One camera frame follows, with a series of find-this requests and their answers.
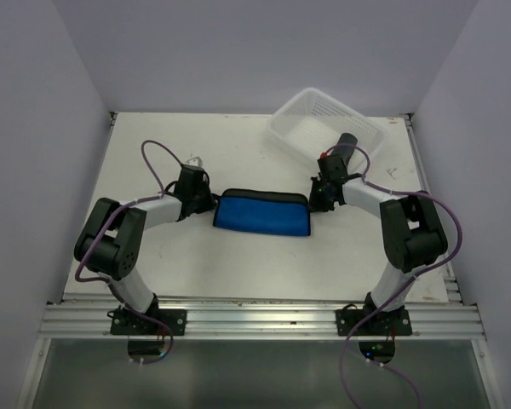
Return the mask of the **purple and black towel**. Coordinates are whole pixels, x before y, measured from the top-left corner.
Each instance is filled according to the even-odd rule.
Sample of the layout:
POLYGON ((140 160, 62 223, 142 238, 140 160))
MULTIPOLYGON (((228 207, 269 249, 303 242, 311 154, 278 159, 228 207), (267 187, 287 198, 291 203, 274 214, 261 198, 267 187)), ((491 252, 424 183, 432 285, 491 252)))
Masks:
POLYGON ((350 133, 343 133, 339 137, 334 149, 333 154, 339 155, 345 162, 349 161, 356 151, 355 147, 358 145, 358 138, 350 133))

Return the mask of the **blue and black towel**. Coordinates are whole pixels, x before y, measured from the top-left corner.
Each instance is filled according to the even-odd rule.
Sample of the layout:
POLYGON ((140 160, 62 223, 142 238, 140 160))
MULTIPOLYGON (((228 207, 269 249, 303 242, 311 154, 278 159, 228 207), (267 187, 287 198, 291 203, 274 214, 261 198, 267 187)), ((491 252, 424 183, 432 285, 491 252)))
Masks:
POLYGON ((300 193, 228 188, 218 199, 213 226, 242 233, 309 237, 307 198, 300 193))

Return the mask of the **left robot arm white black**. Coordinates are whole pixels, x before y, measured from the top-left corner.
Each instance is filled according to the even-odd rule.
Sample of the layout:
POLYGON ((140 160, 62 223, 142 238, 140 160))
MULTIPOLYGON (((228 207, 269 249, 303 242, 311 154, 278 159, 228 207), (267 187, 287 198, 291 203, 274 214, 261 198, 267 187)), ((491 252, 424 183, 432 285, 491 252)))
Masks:
POLYGON ((140 334, 155 332, 160 323, 157 296, 135 266, 143 233, 215 208, 210 177, 199 166, 181 166, 173 190, 121 203, 98 199, 74 247, 79 283, 103 282, 129 313, 140 334))

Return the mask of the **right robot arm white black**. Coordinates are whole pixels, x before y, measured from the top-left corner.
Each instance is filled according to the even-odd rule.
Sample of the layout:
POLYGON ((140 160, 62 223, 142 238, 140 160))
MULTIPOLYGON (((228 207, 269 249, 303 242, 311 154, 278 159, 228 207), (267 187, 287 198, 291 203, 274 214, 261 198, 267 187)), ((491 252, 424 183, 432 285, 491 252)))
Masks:
POLYGON ((405 305, 416 274, 448 251, 448 240, 434 202, 425 192, 396 192, 378 187, 362 174, 349 174, 338 154, 323 153, 312 179, 309 208, 333 211, 336 205, 359 208, 380 220, 387 265, 365 300, 364 328, 382 334, 393 313, 405 305))

